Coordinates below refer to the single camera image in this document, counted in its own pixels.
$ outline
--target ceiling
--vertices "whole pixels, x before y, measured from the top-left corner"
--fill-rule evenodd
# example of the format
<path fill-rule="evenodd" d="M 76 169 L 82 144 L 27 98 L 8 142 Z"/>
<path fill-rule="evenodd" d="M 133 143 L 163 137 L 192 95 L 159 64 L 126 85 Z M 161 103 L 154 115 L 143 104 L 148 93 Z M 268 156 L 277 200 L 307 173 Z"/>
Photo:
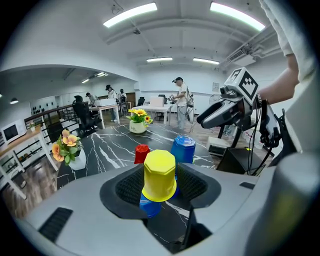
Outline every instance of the ceiling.
<path fill-rule="evenodd" d="M 100 71 L 83 68 L 73 68 L 68 66 L 28 68 L 0 73 L 0 83 L 3 88 L 7 86 L 23 86 L 30 83 L 43 83 L 65 81 L 68 85 L 81 84 L 82 81 L 96 75 Z M 109 73 L 109 79 L 117 79 L 120 76 Z M 97 83 L 102 77 L 90 79 L 88 84 Z"/>
<path fill-rule="evenodd" d="M 194 57 L 221 62 L 219 67 L 229 65 L 227 57 L 248 43 L 255 58 L 264 57 L 279 50 L 277 35 L 258 0 L 216 0 L 263 23 L 266 28 L 255 28 L 235 18 L 210 11 L 211 0 L 155 0 L 157 11 L 125 20 L 110 28 L 103 22 L 122 11 L 152 3 L 151 0 L 94 0 L 90 14 L 99 18 L 95 24 L 100 38 L 107 45 L 116 45 L 130 62 L 138 67 L 158 65 L 208 65 L 192 61 Z M 154 57 L 173 57 L 170 62 L 147 63 Z"/>

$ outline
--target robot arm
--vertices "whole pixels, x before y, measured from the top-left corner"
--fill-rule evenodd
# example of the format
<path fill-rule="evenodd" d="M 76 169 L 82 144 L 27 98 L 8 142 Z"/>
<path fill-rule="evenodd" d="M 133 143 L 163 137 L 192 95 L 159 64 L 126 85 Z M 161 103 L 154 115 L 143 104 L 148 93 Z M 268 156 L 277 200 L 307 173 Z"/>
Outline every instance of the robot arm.
<path fill-rule="evenodd" d="M 221 99 L 200 114 L 197 122 L 206 129 L 228 123 L 236 124 L 243 131 L 250 129 L 258 87 L 245 67 L 234 70 L 220 88 Z"/>

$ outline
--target backpack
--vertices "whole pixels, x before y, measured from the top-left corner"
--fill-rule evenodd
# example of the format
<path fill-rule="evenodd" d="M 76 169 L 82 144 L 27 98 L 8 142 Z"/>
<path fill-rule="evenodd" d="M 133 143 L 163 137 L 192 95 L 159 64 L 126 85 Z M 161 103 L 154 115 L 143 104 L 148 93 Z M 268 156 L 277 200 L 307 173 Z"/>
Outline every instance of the backpack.
<path fill-rule="evenodd" d="M 186 105 L 189 107 L 189 108 L 193 108 L 194 107 L 194 95 L 190 94 L 189 92 L 189 88 L 188 86 L 186 87 L 186 90 L 187 90 L 187 94 L 186 94 Z"/>

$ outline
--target yellow cup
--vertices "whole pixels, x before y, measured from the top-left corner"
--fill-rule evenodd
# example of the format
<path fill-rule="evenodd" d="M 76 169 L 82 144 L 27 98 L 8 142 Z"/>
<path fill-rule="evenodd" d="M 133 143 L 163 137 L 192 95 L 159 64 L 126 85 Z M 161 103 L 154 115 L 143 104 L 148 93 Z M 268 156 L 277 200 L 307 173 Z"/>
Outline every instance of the yellow cup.
<path fill-rule="evenodd" d="M 142 194 L 153 202 L 170 199 L 176 192 L 175 156 L 166 150 L 147 154 L 144 161 L 144 187 Z"/>

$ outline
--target red cup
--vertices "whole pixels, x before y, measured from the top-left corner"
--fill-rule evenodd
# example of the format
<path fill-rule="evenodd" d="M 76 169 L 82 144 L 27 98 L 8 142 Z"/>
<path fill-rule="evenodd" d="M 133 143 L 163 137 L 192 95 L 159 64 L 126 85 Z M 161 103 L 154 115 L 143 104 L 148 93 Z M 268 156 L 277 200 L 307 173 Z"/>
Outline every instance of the red cup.
<path fill-rule="evenodd" d="M 141 144 L 135 147 L 135 164 L 143 164 L 147 157 L 147 154 L 150 152 L 148 145 Z"/>

